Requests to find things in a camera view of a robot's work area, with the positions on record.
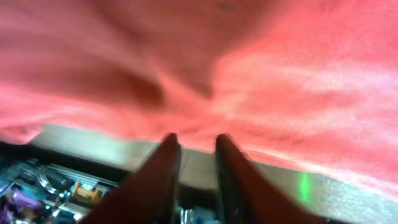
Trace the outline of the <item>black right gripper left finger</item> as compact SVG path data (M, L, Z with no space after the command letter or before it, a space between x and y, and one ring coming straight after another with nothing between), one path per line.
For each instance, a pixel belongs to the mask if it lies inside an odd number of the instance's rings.
M166 135L141 168L126 178L83 224L172 223L178 192L181 147Z

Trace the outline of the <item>orange soccer t-shirt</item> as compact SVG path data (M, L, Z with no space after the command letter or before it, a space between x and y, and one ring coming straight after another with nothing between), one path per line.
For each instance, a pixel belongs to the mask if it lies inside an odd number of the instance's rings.
M397 198L397 2L2 1L1 140L229 134L253 160Z

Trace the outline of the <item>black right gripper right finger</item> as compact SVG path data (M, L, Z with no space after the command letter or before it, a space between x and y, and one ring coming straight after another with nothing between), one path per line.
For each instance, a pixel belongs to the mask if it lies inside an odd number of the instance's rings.
M215 159L224 223L326 222L268 182L226 134L216 138Z

